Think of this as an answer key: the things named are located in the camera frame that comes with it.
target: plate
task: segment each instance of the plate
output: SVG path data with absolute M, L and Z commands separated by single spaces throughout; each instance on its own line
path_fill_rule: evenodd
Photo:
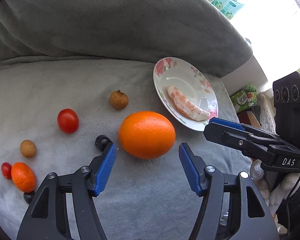
M 190 63 L 175 57 L 160 59 L 154 66 L 153 82 L 163 105 L 184 126 L 195 131 L 204 131 L 209 120 L 218 117 L 218 102 L 210 83 Z M 168 85 L 175 86 L 196 106 L 209 111 L 209 119 L 198 122 L 178 112 L 173 100 L 168 96 Z

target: pink flower pattern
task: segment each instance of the pink flower pattern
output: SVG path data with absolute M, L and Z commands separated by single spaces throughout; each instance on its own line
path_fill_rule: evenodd
M 210 112 L 209 120 L 212 117 L 218 117 L 218 104 L 216 102 L 213 102 L 211 106 L 209 106 L 209 112 Z
M 164 58 L 157 63 L 154 71 L 157 76 L 160 76 L 167 69 L 169 69 L 171 67 L 175 67 L 176 65 L 177 65 L 177 62 L 173 61 L 172 58 Z
M 211 87 L 211 85 L 210 85 L 210 83 L 208 82 L 208 80 L 202 79 L 202 80 L 200 80 L 200 84 L 201 84 L 203 90 L 204 90 L 206 93 L 209 93 L 209 94 L 210 94 L 210 93 L 213 91 L 213 90 L 212 90 L 212 87 Z
M 164 61 L 160 60 L 155 67 L 156 75 L 160 76 L 161 74 L 163 74 L 163 70 L 164 70 Z

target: hand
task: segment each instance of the hand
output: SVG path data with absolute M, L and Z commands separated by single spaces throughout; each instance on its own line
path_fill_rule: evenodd
M 260 191 L 267 206 L 269 207 L 271 215 L 273 216 L 279 208 L 282 200 L 287 198 L 288 194 L 297 183 L 300 174 L 288 173 L 287 176 L 284 177 L 283 181 L 272 192 L 270 192 L 270 186 L 264 178 L 264 170 L 260 167 L 260 164 L 260 160 L 256 160 L 251 164 L 250 176 Z M 297 191 L 299 186 L 300 181 L 291 195 Z

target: cherry tomato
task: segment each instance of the cherry tomato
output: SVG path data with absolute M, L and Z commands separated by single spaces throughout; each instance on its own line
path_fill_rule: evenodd
M 79 118 L 72 109 L 63 109 L 58 114 L 58 126 L 65 133 L 74 133 L 79 128 Z
M 9 163 L 2 163 L 1 165 L 1 172 L 2 175 L 6 178 L 6 179 L 11 179 L 11 165 Z

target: black knob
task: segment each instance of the black knob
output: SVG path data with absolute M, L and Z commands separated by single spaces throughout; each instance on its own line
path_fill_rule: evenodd
M 29 193 L 23 193 L 23 199 L 28 203 L 28 205 L 30 205 L 34 195 L 35 195 L 34 191 L 31 191 Z
M 103 152 L 105 148 L 107 147 L 108 143 L 112 143 L 112 141 L 105 135 L 99 135 L 96 138 L 96 148 L 100 151 Z
M 276 102 L 278 102 L 279 99 L 280 99 L 280 93 L 279 93 L 278 90 L 276 90 L 276 91 L 274 92 L 274 99 L 275 99 Z

